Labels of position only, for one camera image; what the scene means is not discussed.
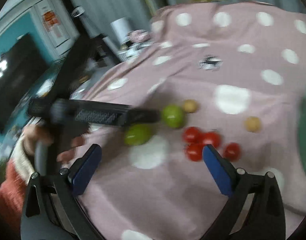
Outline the person's left hand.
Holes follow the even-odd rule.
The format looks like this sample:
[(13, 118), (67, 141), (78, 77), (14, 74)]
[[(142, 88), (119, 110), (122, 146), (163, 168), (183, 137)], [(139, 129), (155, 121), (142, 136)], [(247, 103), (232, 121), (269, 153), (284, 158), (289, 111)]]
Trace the person's left hand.
[(70, 146), (61, 153), (57, 149), (58, 140), (52, 137), (49, 131), (40, 125), (29, 125), (25, 126), (23, 129), (23, 149), (24, 153), (29, 157), (30, 160), (34, 161), (36, 156), (36, 149), (38, 142), (41, 142), (47, 148), (55, 146), (56, 161), (58, 163), (68, 163), (75, 156), (76, 148), (83, 146), (85, 144), (85, 139), (82, 135), (75, 137), (69, 143)]

